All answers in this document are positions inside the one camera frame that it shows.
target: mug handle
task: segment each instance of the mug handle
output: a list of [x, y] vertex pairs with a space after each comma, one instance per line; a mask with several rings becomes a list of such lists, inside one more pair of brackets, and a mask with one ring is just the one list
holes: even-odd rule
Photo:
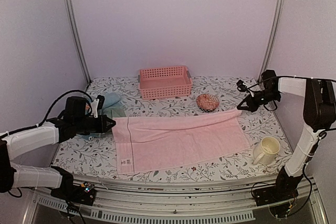
[[264, 156], [264, 153], [260, 153], [259, 156], [254, 160], [253, 164], [256, 165], [261, 160], [261, 158]]

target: basket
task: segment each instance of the basket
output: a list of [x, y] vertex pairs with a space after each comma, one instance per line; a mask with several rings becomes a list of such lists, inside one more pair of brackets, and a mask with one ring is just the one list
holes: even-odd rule
[[143, 100], [191, 94], [193, 81], [186, 66], [141, 69], [139, 89]]

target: towel tag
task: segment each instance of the towel tag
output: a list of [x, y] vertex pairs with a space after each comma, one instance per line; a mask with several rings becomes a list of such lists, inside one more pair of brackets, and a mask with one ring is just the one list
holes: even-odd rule
[[132, 165], [132, 159], [130, 159], [130, 158], [122, 159], [121, 160], [121, 165], [122, 166], [124, 166], [124, 165]]

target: floral tablecloth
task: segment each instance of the floral tablecloth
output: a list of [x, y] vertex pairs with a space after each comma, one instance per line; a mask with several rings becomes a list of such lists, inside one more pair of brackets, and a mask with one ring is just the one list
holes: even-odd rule
[[[255, 83], [251, 78], [241, 79], [248, 84]], [[93, 97], [107, 92], [120, 93], [127, 116], [197, 116], [204, 113], [196, 104], [197, 96], [202, 93], [218, 96], [220, 105], [216, 111], [236, 107], [246, 96], [237, 90], [237, 81], [238, 78], [230, 77], [193, 77], [192, 94], [188, 97], [143, 101], [137, 78], [97, 78], [89, 86], [88, 93]], [[259, 108], [254, 113], [243, 111], [238, 120], [249, 139], [250, 149], [199, 164], [135, 175], [118, 175], [115, 143], [112, 134], [107, 133], [93, 141], [75, 137], [60, 144], [53, 165], [79, 175], [163, 183], [204, 182], [275, 174], [290, 158], [291, 150], [273, 112], [264, 108]], [[281, 151], [272, 164], [253, 165], [253, 148], [267, 135], [280, 141]]]

